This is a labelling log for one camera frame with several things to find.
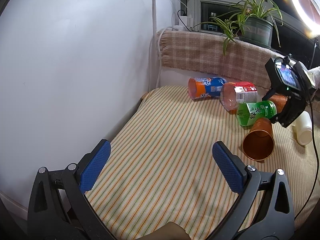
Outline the orange paper cup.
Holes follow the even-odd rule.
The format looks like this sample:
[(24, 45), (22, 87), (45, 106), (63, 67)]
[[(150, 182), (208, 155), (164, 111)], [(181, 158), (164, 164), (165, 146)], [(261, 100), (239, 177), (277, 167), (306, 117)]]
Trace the orange paper cup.
[(274, 94), (268, 99), (268, 101), (272, 101), (276, 106), (277, 113), (281, 113), (287, 103), (287, 97), (284, 95)]
[(274, 150), (272, 124), (268, 118), (259, 118), (242, 142), (242, 151), (249, 159), (264, 161)]

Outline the spider plant in green pot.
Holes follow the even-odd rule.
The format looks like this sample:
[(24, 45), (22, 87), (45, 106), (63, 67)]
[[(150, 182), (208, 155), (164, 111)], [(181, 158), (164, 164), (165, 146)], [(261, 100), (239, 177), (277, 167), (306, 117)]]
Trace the spider plant in green pot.
[(277, 21), (283, 25), (283, 14), (273, 0), (238, 0), (228, 2), (230, 9), (220, 15), (209, 16), (209, 20), (196, 26), (213, 24), (225, 35), (223, 55), (226, 55), (230, 43), (240, 39), (251, 44), (269, 47), (272, 31), (276, 32), (280, 43)]

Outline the orange blue cut bottle cup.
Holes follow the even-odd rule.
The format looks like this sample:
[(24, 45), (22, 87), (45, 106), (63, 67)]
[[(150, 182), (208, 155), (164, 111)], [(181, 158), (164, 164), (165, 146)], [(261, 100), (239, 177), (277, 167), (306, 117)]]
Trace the orange blue cut bottle cup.
[(190, 78), (188, 94), (193, 100), (219, 98), (226, 79), (222, 77)]

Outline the plaid beige blanket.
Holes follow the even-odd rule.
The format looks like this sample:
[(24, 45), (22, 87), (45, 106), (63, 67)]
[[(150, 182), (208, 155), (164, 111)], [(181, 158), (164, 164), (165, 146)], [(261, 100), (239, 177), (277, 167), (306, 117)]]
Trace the plaid beige blanket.
[(282, 55), (240, 40), (229, 42), (224, 51), (224, 41), (220, 35), (166, 30), (159, 41), (162, 66), (249, 81), (269, 89), (265, 64)]

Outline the near orange paper cup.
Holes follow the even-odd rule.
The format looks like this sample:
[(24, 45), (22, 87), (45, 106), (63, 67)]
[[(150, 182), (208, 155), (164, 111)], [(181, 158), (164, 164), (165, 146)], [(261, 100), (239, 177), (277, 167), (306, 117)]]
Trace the near orange paper cup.
[(259, 118), (242, 142), (242, 151), (249, 159), (264, 161), (274, 150), (272, 124), (268, 118)]

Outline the red label cut bottle cup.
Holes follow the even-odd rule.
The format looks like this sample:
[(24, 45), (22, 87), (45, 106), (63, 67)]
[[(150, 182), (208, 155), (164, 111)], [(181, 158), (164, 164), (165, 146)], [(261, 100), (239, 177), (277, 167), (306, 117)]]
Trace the red label cut bottle cup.
[(237, 109), (240, 103), (258, 101), (258, 91), (251, 82), (227, 82), (220, 92), (220, 102), (227, 111)]

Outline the white plastic cup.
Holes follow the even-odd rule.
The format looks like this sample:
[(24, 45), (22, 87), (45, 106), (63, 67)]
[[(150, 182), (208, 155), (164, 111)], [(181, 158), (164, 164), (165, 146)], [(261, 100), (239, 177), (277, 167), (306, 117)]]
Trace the white plastic cup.
[(312, 121), (310, 114), (303, 111), (301, 115), (293, 122), (295, 127), (297, 142), (305, 146), (312, 141)]

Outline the green cut bottle cup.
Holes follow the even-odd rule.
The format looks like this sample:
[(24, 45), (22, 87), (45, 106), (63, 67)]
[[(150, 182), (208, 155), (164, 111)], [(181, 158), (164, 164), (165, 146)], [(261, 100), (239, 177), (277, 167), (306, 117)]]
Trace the green cut bottle cup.
[(277, 114), (277, 108), (272, 101), (255, 103), (240, 103), (236, 118), (240, 126), (252, 126), (260, 118), (272, 118)]

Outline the far orange paper cup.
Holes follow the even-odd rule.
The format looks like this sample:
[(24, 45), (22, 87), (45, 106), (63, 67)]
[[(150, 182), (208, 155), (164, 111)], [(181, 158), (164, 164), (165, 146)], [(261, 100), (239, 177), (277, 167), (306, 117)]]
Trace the far orange paper cup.
[(268, 101), (272, 101), (276, 106), (277, 113), (281, 113), (287, 103), (287, 97), (284, 95), (274, 94), (268, 99)]

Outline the white pipe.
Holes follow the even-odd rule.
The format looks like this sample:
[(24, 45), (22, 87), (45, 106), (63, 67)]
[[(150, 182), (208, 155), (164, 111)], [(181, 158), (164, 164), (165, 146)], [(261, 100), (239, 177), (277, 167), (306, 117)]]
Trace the white pipe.
[(149, 84), (148, 91), (151, 91), (155, 87), (155, 75), (157, 68), (157, 11), (156, 11), (156, 0), (152, 0), (152, 39), (149, 48)]

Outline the white power adapter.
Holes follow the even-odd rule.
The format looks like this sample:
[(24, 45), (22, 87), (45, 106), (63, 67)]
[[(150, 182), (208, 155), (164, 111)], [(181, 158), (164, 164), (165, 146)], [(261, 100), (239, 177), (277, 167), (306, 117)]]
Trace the white power adapter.
[(192, 31), (194, 26), (194, 19), (190, 16), (178, 16), (179, 30)]

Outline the striped yellow mattress cloth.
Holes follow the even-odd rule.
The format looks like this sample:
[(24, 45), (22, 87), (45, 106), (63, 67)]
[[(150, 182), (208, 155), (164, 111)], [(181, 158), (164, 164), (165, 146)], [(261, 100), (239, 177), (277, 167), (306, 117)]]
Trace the striped yellow mattress cloth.
[(241, 148), (247, 133), (218, 100), (193, 101), (183, 86), (155, 89), (111, 141), (110, 158), (86, 197), (119, 239), (168, 222), (205, 239), (237, 197), (213, 159), (213, 143), (222, 141), (251, 164)]

